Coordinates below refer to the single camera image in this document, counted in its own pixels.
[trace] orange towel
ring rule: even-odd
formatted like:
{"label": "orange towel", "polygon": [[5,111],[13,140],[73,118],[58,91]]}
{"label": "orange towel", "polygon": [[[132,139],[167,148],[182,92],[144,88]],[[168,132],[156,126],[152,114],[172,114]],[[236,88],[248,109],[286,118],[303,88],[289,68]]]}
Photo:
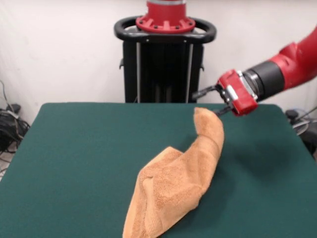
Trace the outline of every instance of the orange towel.
{"label": "orange towel", "polygon": [[195,108],[197,139],[182,153],[168,147],[138,174],[123,238],[157,238],[195,209],[210,186],[224,141],[211,111]]}

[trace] red robot arm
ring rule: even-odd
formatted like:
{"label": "red robot arm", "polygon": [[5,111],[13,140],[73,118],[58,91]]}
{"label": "red robot arm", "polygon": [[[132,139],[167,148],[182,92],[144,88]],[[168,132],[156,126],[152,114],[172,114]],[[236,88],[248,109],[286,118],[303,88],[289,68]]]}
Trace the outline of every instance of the red robot arm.
{"label": "red robot arm", "polygon": [[317,27],[301,42],[286,46],[265,62],[244,72],[226,72],[216,86],[195,93],[193,98],[217,90],[228,105],[218,115],[231,110],[235,115],[243,116],[255,110],[258,102],[306,83],[316,76]]}

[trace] black cable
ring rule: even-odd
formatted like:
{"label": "black cable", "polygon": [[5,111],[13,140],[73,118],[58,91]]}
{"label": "black cable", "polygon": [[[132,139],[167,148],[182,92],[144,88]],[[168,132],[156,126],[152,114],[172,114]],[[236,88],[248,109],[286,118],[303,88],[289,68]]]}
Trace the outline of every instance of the black cable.
{"label": "black cable", "polygon": [[9,164],[11,163],[9,160],[4,160],[2,158],[0,158],[0,160],[3,161],[3,162],[9,163]]}
{"label": "black cable", "polygon": [[305,118],[306,116],[308,116],[309,114],[313,113],[314,111],[317,110],[317,106],[314,107],[313,109],[311,109],[309,112],[305,113],[304,115],[302,115],[301,117],[297,118],[294,123],[300,121],[301,119]]}
{"label": "black cable", "polygon": [[2,174],[4,171],[6,171],[8,168],[5,168],[5,169],[3,169],[3,170],[0,170],[0,174]]}
{"label": "black cable", "polygon": [[14,109],[9,104],[5,94],[4,83],[1,80],[0,83],[2,84],[3,97],[8,105],[7,108],[9,108],[8,111],[0,109],[0,152],[14,154],[14,151],[9,151],[9,147],[13,142],[16,142],[15,146],[18,148],[30,125],[14,113]]}

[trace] green felt surface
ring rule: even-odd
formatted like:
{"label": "green felt surface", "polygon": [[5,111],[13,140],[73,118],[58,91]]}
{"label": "green felt surface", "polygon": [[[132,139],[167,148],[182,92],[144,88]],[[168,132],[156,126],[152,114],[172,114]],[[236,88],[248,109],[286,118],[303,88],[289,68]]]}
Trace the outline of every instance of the green felt surface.
{"label": "green felt surface", "polygon": [[[188,148],[194,106],[44,105],[0,182],[0,237],[121,237],[138,171],[169,145]],[[316,164],[282,111],[222,120],[210,189],[163,237],[317,237]]]}

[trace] wire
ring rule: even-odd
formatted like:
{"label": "wire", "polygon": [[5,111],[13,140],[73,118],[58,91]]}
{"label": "wire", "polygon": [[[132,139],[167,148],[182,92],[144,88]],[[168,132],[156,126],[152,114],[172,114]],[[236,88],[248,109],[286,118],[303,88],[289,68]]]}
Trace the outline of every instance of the wire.
{"label": "wire", "polygon": [[309,112],[305,113],[303,116],[297,118],[294,122],[298,122],[300,121],[301,119],[305,118],[306,116],[308,116],[309,114],[311,114],[312,112],[316,111],[317,110],[317,106],[314,107],[313,109],[311,109]]}
{"label": "wire", "polygon": [[2,174],[3,173],[3,175],[1,176],[1,177],[3,177],[4,176],[4,171],[6,171],[8,168],[5,168],[5,169],[3,169],[3,170],[0,170],[0,174]]}
{"label": "wire", "polygon": [[30,125],[14,113],[14,108],[8,102],[5,94],[4,83],[1,80],[0,83],[2,84],[3,97],[8,108],[8,110],[0,109],[0,151],[13,154],[15,152],[9,151],[8,148],[13,142],[16,142],[15,147],[18,148]]}
{"label": "wire", "polygon": [[4,83],[2,82],[2,80],[0,80],[0,83],[2,84],[2,92],[3,92],[4,99],[6,102],[8,102],[8,99],[6,98],[6,95],[5,95]]}
{"label": "wire", "polygon": [[11,163],[11,161],[9,161],[9,160],[4,160],[4,159],[2,159],[2,158],[0,158],[0,160],[3,161],[3,162],[9,163],[9,164]]}
{"label": "wire", "polygon": [[303,114],[306,114],[307,111],[303,110],[303,109],[300,109],[300,108],[293,108],[291,110],[294,110],[294,111],[297,111],[297,112],[301,112]]}
{"label": "wire", "polygon": [[300,126],[307,125],[310,123],[316,123],[316,122],[317,122],[317,120],[306,120],[306,121],[303,121],[303,122],[300,122],[300,123],[293,125],[293,129],[299,128]]}

